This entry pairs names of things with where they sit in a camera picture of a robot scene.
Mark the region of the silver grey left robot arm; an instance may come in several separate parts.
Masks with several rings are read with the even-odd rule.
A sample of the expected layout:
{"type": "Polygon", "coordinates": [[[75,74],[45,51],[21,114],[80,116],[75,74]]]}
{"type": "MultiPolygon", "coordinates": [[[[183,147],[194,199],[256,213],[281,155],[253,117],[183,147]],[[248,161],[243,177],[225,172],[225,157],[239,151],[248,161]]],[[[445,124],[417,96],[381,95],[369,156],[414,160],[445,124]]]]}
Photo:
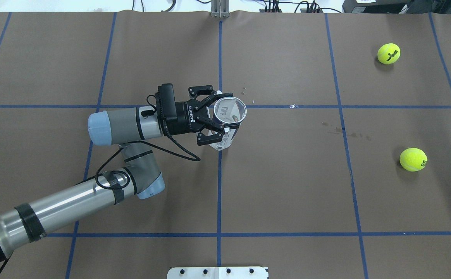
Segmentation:
{"type": "Polygon", "coordinates": [[[197,145],[212,145],[224,141],[227,132],[236,131],[245,119],[247,109],[233,93],[206,85],[190,87],[188,94],[189,100],[176,102],[173,85],[166,83],[153,94],[156,104],[91,114],[92,143],[118,145],[115,156],[121,154],[125,166],[104,171],[107,163],[103,163],[93,176],[72,187],[0,214],[0,263],[6,265],[19,247],[130,196],[146,199],[162,192],[165,182],[153,150],[164,148],[149,139],[165,136],[185,152],[170,154],[199,161],[174,136],[195,134],[197,145]]]}

